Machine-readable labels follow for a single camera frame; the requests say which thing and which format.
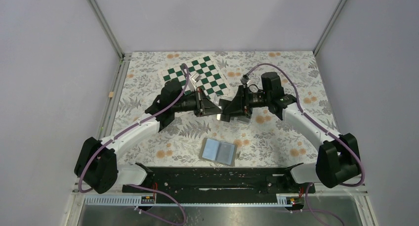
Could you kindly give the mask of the single thin credit card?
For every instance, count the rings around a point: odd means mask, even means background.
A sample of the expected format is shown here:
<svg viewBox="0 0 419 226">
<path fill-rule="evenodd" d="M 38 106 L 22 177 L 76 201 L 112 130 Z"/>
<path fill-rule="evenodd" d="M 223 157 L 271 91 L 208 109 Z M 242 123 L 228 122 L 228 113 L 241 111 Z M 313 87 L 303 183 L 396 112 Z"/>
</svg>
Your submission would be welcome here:
<svg viewBox="0 0 419 226">
<path fill-rule="evenodd" d="M 216 119 L 219 121 L 223 121 L 223 122 L 230 122 L 231 117 L 229 114 L 224 114 L 224 111 L 226 109 L 226 107 L 229 106 L 229 104 L 231 103 L 230 100 L 227 99 L 220 99 L 218 102 L 218 107 L 221 109 L 221 113 L 217 114 Z"/>
</svg>

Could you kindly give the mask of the beige leather card holder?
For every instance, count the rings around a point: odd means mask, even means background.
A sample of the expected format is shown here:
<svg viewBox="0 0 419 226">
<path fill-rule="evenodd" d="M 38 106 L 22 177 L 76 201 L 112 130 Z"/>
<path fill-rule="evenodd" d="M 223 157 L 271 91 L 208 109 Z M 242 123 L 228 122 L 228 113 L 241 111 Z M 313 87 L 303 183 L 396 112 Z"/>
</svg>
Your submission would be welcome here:
<svg viewBox="0 0 419 226">
<path fill-rule="evenodd" d="M 211 138 L 204 138 L 199 159 L 234 167 L 237 157 L 237 145 Z"/>
</svg>

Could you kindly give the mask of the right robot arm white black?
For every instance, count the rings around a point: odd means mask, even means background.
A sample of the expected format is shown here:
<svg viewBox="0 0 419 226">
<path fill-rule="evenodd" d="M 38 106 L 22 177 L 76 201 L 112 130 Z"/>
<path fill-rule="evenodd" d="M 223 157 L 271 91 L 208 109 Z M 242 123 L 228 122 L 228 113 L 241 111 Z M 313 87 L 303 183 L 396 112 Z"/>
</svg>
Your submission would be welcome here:
<svg viewBox="0 0 419 226">
<path fill-rule="evenodd" d="M 286 94 L 279 75 L 267 72 L 261 75 L 262 89 L 252 92 L 240 85 L 232 100 L 221 98 L 220 119 L 229 122 L 233 117 L 249 118 L 254 108 L 266 107 L 280 120 L 292 125 L 318 151 L 317 160 L 311 164 L 297 164 L 289 169 L 283 179 L 284 188 L 298 191 L 303 183 L 321 182 L 328 188 L 349 186 L 347 180 L 362 175 L 357 139 L 354 135 L 340 134 L 303 110 L 297 98 Z"/>
</svg>

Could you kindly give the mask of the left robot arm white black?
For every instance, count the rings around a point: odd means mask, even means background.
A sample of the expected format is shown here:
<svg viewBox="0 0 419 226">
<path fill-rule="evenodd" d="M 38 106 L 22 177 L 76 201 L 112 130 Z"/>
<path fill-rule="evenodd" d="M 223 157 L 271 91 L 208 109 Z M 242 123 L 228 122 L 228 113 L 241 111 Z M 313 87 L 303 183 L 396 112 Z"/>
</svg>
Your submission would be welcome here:
<svg viewBox="0 0 419 226">
<path fill-rule="evenodd" d="M 133 146 L 162 131 L 174 120 L 176 113 L 192 111 L 197 117 L 203 117 L 222 112 L 201 88 L 189 94 L 184 93 L 185 89 L 178 80 L 167 81 L 141 120 L 115 135 L 85 140 L 74 168 L 79 182 L 85 182 L 99 194 L 114 185 L 129 184 L 142 192 L 149 191 L 153 179 L 145 167 L 139 163 L 119 165 L 118 159 Z"/>
</svg>

